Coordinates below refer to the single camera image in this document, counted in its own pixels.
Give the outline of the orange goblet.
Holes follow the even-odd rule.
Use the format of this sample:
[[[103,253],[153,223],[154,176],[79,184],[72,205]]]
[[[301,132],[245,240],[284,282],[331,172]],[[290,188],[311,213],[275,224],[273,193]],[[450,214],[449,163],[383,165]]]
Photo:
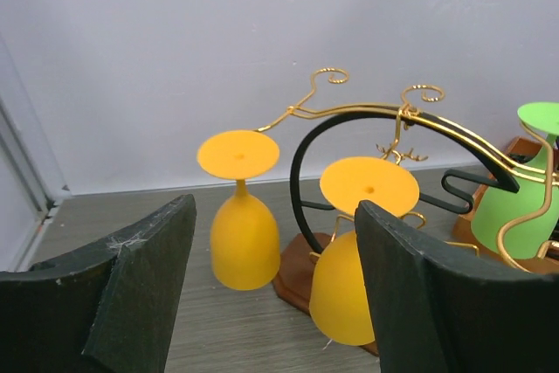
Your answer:
[[[372,156],[331,163],[320,187],[344,217],[353,217],[358,204],[368,200],[400,218],[419,199],[418,182],[410,171]],[[362,346],[375,340],[354,230],[335,234],[317,259],[309,311],[315,326],[335,342]]]
[[[232,130],[214,135],[197,151],[208,174],[236,187],[218,209],[210,228],[213,273],[224,286],[240,291],[261,288],[280,269],[280,235],[268,207],[249,192],[245,181],[270,170],[280,149],[267,135]]]

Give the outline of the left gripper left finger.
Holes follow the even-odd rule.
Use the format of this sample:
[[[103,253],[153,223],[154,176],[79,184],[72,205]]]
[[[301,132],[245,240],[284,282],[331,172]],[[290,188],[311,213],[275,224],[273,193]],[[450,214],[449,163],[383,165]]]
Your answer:
[[[84,372],[163,372],[197,219],[181,195],[111,235],[114,256],[81,351]]]

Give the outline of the green goblet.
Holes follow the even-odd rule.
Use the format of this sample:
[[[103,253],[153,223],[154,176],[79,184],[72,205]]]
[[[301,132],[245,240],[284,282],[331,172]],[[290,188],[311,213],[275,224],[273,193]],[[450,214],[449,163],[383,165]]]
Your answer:
[[[558,136],[558,104],[532,102],[518,108],[518,117],[534,131],[543,132],[546,142],[553,145]],[[487,188],[471,222],[473,236],[492,252],[498,251],[497,235],[506,223],[541,209],[545,198],[545,184],[523,177],[514,178],[520,188],[516,193]],[[541,216],[525,221],[508,230],[504,246],[513,259],[533,258],[547,241],[558,220],[558,188],[551,190],[549,209]]]

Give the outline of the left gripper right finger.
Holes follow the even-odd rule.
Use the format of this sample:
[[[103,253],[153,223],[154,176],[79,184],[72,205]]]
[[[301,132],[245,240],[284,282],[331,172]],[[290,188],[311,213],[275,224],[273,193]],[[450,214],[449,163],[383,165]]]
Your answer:
[[[428,296],[422,233],[362,201],[355,228],[369,311],[383,372],[450,372],[452,352],[440,338]]]

